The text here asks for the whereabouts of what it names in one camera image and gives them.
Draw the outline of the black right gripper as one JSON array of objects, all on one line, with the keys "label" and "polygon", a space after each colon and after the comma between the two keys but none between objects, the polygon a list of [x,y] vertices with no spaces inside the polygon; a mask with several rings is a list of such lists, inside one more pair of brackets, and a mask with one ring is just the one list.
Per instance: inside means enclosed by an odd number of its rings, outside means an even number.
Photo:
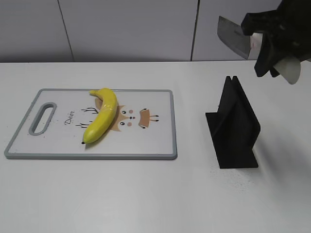
[{"label": "black right gripper", "polygon": [[257,77],[263,77],[268,71],[273,78],[280,75],[274,65],[286,56],[293,56],[301,62],[311,58],[309,0],[283,0],[274,10],[247,13],[241,29],[246,36],[263,33],[254,66]]}]

